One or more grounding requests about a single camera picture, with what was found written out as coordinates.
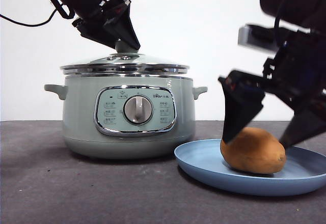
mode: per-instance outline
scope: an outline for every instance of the control knob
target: control knob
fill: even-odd
[[[124,105],[125,117],[135,124],[142,124],[148,121],[152,111],[150,101],[143,96],[131,97]]]

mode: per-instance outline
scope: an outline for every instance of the plate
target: plate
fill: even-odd
[[[326,185],[326,157],[291,147],[280,172],[250,174],[232,169],[220,152],[220,139],[200,140],[177,147],[180,167],[191,177],[226,191],[260,195],[290,196],[311,192]]]

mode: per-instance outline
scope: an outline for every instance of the gray table surface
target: gray table surface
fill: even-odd
[[[280,136],[288,122],[253,122]],[[197,121],[194,139],[221,138]],[[325,135],[299,146],[326,154]],[[5,223],[326,223],[326,187],[293,197],[218,190],[186,175],[171,154],[119,161],[70,152],[59,121],[1,122]]]

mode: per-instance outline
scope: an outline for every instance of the black cable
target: black cable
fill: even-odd
[[[277,10],[277,15],[276,15],[275,22],[274,22],[274,35],[275,35],[276,43],[279,47],[283,44],[282,40],[280,38],[279,26],[280,26],[281,16],[282,16],[284,8],[286,6],[286,2],[287,2],[287,0],[281,1],[281,4],[279,6],[279,9]]]
[[[13,19],[10,19],[10,18],[8,18],[8,17],[6,17],[6,16],[4,16],[4,15],[2,15],[2,14],[0,14],[0,17],[3,18],[3,19],[8,20],[8,21],[10,21],[10,22],[12,22],[12,23],[14,23],[14,24],[23,25],[23,26],[27,26],[27,27],[37,27],[37,26],[41,26],[41,25],[45,25],[45,24],[49,23],[49,22],[51,21],[51,19],[53,18],[53,16],[55,15],[56,11],[57,11],[57,10],[55,9],[55,10],[52,12],[52,14],[50,15],[50,17],[49,17],[49,19],[48,19],[47,21],[42,22],[42,23],[39,23],[39,24],[25,24],[25,23],[20,23],[20,22],[18,22],[18,21],[15,21],[15,20],[13,20]]]

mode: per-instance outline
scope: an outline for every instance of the pot lid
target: pot lid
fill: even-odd
[[[85,64],[60,67],[66,75],[91,73],[171,75],[186,74],[188,68],[186,65],[167,63],[140,53],[115,53]]]

